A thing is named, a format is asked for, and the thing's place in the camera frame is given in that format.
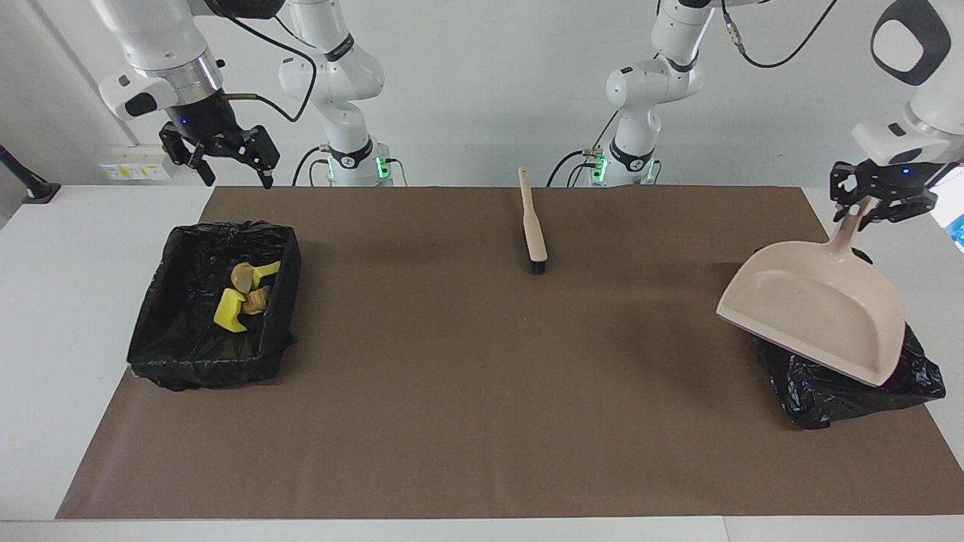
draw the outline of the dustpan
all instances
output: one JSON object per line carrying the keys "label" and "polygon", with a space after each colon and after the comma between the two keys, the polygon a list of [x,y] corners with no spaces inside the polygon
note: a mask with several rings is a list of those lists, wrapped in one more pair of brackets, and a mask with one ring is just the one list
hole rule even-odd
{"label": "dustpan", "polygon": [[869,386],[890,378],[906,313],[887,277],[851,250],[872,198],[824,244],[789,241],[743,264],[716,313],[749,333]]}

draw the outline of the table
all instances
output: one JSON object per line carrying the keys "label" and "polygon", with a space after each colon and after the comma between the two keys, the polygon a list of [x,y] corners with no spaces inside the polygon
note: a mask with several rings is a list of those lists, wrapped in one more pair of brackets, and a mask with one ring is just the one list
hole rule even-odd
{"label": "table", "polygon": [[[829,224],[822,189],[806,189]],[[126,370],[144,290],[171,227],[197,222],[210,189],[65,187],[0,230],[0,524],[4,540],[878,540],[952,539],[964,517],[626,518],[584,520],[50,522]],[[908,317],[944,370],[950,397],[928,405],[960,461],[964,369],[954,333],[964,316],[964,257],[933,221],[869,228],[858,245],[904,294]],[[80,320],[84,308],[97,319]]]}

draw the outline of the black trash bag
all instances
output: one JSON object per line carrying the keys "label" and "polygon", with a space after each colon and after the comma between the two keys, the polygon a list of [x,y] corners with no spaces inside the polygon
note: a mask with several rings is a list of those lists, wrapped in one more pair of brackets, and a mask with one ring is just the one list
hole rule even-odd
{"label": "black trash bag", "polygon": [[[268,311],[241,314],[248,328],[232,333],[214,323],[230,273],[247,261],[281,262]],[[175,228],[141,306],[127,361],[134,374],[176,392],[225,388],[278,374],[293,342],[288,329],[298,291],[301,252],[292,228],[266,222]]]}
{"label": "black trash bag", "polygon": [[824,429],[831,421],[904,409],[947,395],[940,367],[924,355],[910,326],[904,334],[897,369],[880,388],[857,382],[765,339],[754,340],[780,406],[804,429]]}

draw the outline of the power outlet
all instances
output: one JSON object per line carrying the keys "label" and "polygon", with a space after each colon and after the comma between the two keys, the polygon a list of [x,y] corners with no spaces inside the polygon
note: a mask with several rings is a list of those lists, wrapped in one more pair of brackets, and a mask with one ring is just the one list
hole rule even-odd
{"label": "power outlet", "polygon": [[111,180],[171,180],[176,168],[167,154],[110,155],[100,169]]}

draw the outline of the hand brush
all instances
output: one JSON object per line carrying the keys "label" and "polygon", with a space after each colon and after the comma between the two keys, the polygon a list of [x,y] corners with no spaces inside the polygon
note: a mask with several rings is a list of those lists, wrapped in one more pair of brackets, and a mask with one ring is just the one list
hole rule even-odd
{"label": "hand brush", "polygon": [[546,273],[546,240],[542,235],[539,217],[532,206],[532,183],[529,181],[529,171],[519,168],[519,185],[522,188],[522,227],[525,229],[525,244],[529,248],[529,270],[533,275]]}

